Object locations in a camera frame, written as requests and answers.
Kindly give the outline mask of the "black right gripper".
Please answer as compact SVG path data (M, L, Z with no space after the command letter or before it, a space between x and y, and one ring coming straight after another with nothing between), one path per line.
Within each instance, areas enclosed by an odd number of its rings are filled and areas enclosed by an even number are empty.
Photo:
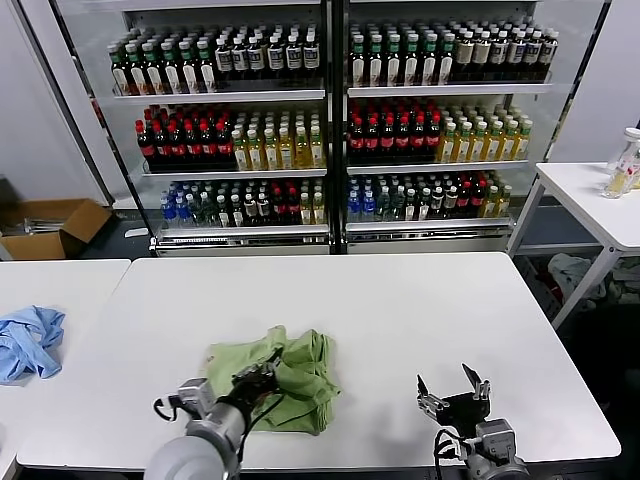
M439 424L453 427L459 436L475 436L476 425L490 414L491 384L467 364L462 364L473 393L463 393L445 397L443 400L431 393L424 380L417 375L417 404L426 415L439 412Z

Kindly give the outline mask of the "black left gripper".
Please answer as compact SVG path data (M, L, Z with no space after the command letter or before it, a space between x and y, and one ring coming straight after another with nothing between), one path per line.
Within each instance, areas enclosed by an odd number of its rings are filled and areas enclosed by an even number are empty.
M281 352L274 352L259 366L248 366L232 376L230 397L246 405L258 405L267 396L278 391L276 369L282 359Z

